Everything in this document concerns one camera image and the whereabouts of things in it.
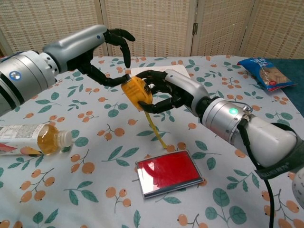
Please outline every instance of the bottle label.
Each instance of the bottle label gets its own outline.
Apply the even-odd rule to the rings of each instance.
[[[0,125],[0,154],[42,154],[37,143],[43,126]]]

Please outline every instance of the blue snack bag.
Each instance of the blue snack bag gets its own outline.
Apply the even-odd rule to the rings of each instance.
[[[289,80],[271,62],[264,58],[244,59],[239,61],[237,65],[242,65],[253,74],[268,91],[296,85],[296,83]]]

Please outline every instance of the floral tablecloth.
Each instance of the floral tablecloth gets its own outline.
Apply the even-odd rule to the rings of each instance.
[[[131,67],[183,64],[211,97],[248,103],[267,121],[288,124],[304,138],[304,120],[281,91],[265,92],[237,62],[242,57],[133,57]],[[107,76],[123,75],[121,57],[95,57]],[[101,86],[78,71],[20,108],[0,124],[49,123],[70,130],[73,146],[50,156],[0,157],[0,228],[263,228],[269,195],[241,151],[199,124],[184,107],[152,115],[164,150],[144,113],[119,86]],[[158,94],[154,102],[166,98]],[[188,149],[204,182],[143,199],[135,161]],[[275,227],[303,227],[304,210],[291,189],[294,175],[270,181]]]

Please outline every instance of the metal hinge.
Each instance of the metal hinge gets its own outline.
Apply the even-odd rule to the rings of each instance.
[[[193,23],[192,35],[196,35],[198,33],[198,23]]]

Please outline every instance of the robotic arm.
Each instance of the robotic arm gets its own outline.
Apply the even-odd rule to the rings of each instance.
[[[41,54],[26,51],[12,55],[0,63],[0,116],[53,85],[59,73],[78,69],[99,84],[116,86],[126,76],[107,78],[90,61],[93,51],[104,42],[120,46],[127,68],[131,54],[126,40],[135,38],[126,30],[94,25],[60,41],[47,44]]]
[[[201,124],[231,145],[247,153],[260,178],[267,180],[284,172],[296,173],[293,193],[304,208],[304,141],[290,127],[268,123],[220,97],[210,98],[200,83],[174,71],[144,71],[137,77],[151,88],[151,93],[169,93],[171,98],[157,104],[139,101],[143,110],[161,113],[185,105]]]

